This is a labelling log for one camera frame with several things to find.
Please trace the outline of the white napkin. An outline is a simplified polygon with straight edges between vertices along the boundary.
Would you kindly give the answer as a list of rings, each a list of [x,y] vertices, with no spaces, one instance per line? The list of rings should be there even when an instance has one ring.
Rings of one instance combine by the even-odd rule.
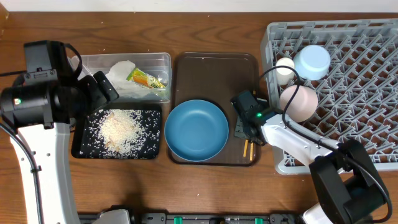
[[[120,61],[113,65],[106,74],[106,78],[120,97],[142,98],[147,95],[146,87],[126,80],[135,68],[136,65],[129,60]]]

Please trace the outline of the wooden chopstick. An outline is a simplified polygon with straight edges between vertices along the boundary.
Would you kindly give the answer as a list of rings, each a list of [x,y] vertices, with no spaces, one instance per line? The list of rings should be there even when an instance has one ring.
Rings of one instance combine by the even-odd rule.
[[[247,154],[247,148],[248,148],[248,139],[245,140],[244,142],[244,150],[243,150],[243,157],[246,157]]]
[[[251,142],[250,143],[250,155],[249,155],[249,160],[253,161],[253,157],[254,157],[254,143]]]

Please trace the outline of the green yellow snack wrapper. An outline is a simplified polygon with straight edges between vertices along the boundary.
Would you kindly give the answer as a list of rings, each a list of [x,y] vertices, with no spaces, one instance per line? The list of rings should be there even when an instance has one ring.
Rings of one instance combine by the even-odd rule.
[[[165,88],[165,85],[162,84],[158,79],[156,79],[152,75],[143,72],[139,68],[134,68],[127,76],[126,80],[138,83],[148,88],[159,88],[159,89]]]

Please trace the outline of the cream plastic cup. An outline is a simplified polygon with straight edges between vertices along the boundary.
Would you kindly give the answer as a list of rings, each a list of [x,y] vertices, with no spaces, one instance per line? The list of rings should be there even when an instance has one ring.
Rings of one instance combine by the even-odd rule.
[[[290,68],[295,68],[294,61],[291,58],[281,58],[276,62],[276,67],[278,66],[287,66]],[[289,81],[293,79],[295,73],[289,68],[277,68],[276,69],[276,77],[277,82],[280,85],[286,85]]]

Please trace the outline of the pink bowl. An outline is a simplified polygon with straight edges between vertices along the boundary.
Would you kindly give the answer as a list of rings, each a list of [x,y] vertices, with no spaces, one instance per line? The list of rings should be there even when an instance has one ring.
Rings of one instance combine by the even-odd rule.
[[[286,88],[279,97],[280,108],[283,110],[292,97],[296,85]],[[318,97],[314,90],[306,86],[300,86],[287,109],[287,115],[296,123],[308,120],[316,112]]]

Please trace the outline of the dark blue plate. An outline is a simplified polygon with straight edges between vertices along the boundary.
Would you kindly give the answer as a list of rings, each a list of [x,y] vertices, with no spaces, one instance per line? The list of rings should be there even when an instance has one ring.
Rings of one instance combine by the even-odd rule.
[[[205,100],[176,106],[164,128],[169,149],[179,158],[202,162],[219,154],[228,142],[229,123],[223,111]]]

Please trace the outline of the light blue small bowl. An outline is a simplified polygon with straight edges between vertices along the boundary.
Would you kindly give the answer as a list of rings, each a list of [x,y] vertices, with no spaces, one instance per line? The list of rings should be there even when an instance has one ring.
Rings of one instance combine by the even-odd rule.
[[[327,75],[330,63],[330,54],[319,45],[308,45],[294,57],[295,70],[306,80],[322,79]]]

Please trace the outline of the grey dishwasher rack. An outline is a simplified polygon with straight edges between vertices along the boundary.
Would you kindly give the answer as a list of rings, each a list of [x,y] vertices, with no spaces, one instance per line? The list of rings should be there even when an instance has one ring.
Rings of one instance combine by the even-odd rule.
[[[379,171],[397,169],[397,20],[274,22],[261,42],[262,66],[293,58],[308,45],[325,48],[328,74],[304,80],[318,108],[304,126],[324,137],[356,139]]]

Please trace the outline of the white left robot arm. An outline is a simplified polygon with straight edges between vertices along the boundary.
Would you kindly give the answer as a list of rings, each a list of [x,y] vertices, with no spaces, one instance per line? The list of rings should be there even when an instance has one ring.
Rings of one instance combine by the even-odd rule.
[[[70,123],[119,95],[103,72],[81,79],[39,75],[1,93],[1,129],[19,160],[27,221],[81,223],[70,175]]]

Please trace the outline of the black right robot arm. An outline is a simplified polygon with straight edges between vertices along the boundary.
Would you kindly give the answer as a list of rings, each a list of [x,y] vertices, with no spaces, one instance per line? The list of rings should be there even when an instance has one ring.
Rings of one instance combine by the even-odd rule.
[[[231,104],[251,141],[281,148],[310,169],[318,203],[303,223],[384,223],[393,212],[389,192],[364,146],[325,139],[265,108],[252,95]]]

